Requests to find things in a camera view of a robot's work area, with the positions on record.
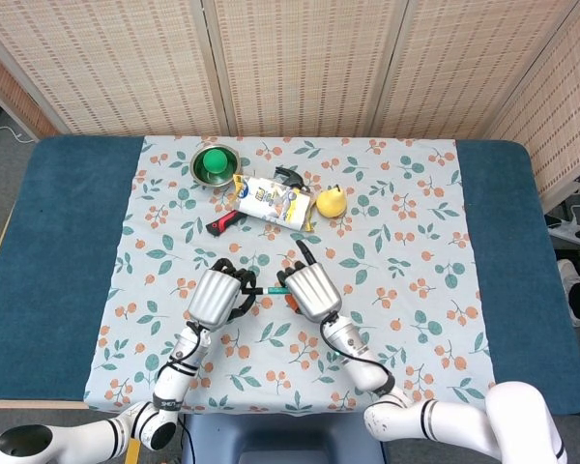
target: snack package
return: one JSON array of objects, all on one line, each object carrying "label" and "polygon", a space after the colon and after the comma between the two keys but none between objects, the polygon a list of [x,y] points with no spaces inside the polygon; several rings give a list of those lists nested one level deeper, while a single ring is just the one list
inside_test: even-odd
[{"label": "snack package", "polygon": [[283,225],[294,230],[310,231],[311,197],[270,179],[234,175],[236,200],[233,207],[247,215]]}]

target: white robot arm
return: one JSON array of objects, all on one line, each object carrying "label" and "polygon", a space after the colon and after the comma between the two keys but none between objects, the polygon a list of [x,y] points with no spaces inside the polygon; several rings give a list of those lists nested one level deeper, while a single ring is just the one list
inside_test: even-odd
[{"label": "white robot arm", "polygon": [[566,464],[563,441],[543,396],[521,382],[492,388],[485,413],[467,404],[434,399],[414,403],[395,386],[391,373],[376,362],[352,321],[340,316],[341,297],[313,255],[297,241],[307,266],[277,273],[301,313],[320,324],[322,339],[345,357],[342,362],[358,389],[377,399],[363,415],[369,433],[381,442],[425,438],[479,451],[507,464]]},{"label": "white robot arm", "polygon": [[249,297],[232,309],[238,295],[255,286],[255,274],[236,271],[227,259],[207,270],[189,305],[191,321],[179,335],[169,361],[161,368],[152,401],[132,405],[119,416],[81,425],[54,427],[23,425],[0,435],[0,464],[95,464],[123,454],[135,438],[149,450],[165,447],[189,389],[206,356],[209,333],[245,314],[255,300]]}]

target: table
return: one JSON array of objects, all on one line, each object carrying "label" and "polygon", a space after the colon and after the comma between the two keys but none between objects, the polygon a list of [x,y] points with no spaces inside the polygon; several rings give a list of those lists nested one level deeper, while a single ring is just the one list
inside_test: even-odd
[{"label": "table", "polygon": [[[345,215],[314,211],[311,232],[246,217],[219,238],[204,230],[233,208],[234,185],[202,188],[190,157],[220,144],[247,175],[277,166],[304,176],[316,195],[341,186]],[[248,188],[254,190],[249,180]],[[86,402],[117,412],[150,398],[155,371],[189,318],[200,276],[217,259],[277,284],[303,238],[343,295],[350,317],[397,384],[419,401],[482,407],[494,383],[454,140],[147,136],[86,385]],[[256,299],[211,334],[185,408],[201,414],[361,411],[357,390],[318,328],[281,297]]]},{"label": "table", "polygon": [[[141,143],[62,136],[36,148],[0,252],[0,399],[82,398]],[[501,141],[457,150],[496,380],[578,412],[580,356],[528,154]]]}]

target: pen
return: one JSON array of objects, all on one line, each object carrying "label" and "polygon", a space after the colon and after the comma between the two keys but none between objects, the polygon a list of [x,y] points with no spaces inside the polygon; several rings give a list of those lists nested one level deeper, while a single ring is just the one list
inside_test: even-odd
[{"label": "pen", "polygon": [[286,287],[244,288],[241,293],[243,295],[290,295],[290,291]]}]

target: black cable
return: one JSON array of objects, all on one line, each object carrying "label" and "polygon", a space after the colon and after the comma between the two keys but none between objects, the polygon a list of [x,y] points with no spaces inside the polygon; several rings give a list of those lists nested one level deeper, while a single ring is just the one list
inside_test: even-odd
[{"label": "black cable", "polygon": [[189,429],[185,425],[185,423],[178,418],[178,424],[183,427],[183,432],[187,432],[187,438],[189,438],[189,448],[191,449],[191,464],[195,464],[195,449],[193,449],[193,440],[191,439],[191,434],[189,433]]},{"label": "black cable", "polygon": [[383,453],[383,462],[385,464],[389,464],[389,458],[388,458],[388,453],[387,450],[385,449],[385,444],[383,442],[380,442],[380,452]]},{"label": "black cable", "polygon": [[185,429],[183,428],[181,430],[181,451],[183,450],[183,440],[185,440]]},{"label": "black cable", "polygon": [[198,330],[198,328],[195,326],[195,324],[190,324],[188,322],[188,326],[190,326],[193,331],[195,332],[195,336],[197,337],[197,339],[195,340],[195,345],[193,345],[193,348],[191,349],[191,351],[189,351],[186,355],[182,356],[181,358],[178,358],[176,360],[170,360],[168,362],[166,362],[163,367],[161,369],[159,369],[159,372],[157,373],[157,378],[159,378],[161,376],[161,373],[163,372],[164,369],[166,369],[167,367],[170,367],[174,364],[178,364],[178,363],[182,363],[184,360],[186,360],[187,358],[189,358],[193,353],[195,353],[195,350],[197,350],[200,347],[200,331]]},{"label": "black cable", "polygon": [[382,364],[380,364],[379,362],[376,361],[372,361],[372,360],[366,360],[364,358],[357,358],[356,356],[353,356],[351,354],[348,353],[344,353],[343,351],[338,350],[337,348],[335,348],[325,337],[325,324],[327,322],[329,322],[333,317],[336,317],[337,314],[333,314],[332,316],[329,316],[327,318],[325,318],[321,323],[320,323],[320,336],[322,336],[322,339],[325,341],[325,343],[327,344],[327,346],[329,348],[331,348],[333,351],[335,351],[337,354],[343,356],[344,358],[348,358],[349,360],[353,360],[353,361],[359,361],[361,363],[367,363],[367,364],[373,364],[373,365],[377,365],[378,367],[380,367],[381,369],[383,369],[383,371],[385,372],[385,374],[387,375],[387,378],[389,378],[389,376],[391,375],[391,373],[389,372],[389,370],[384,367]]}]

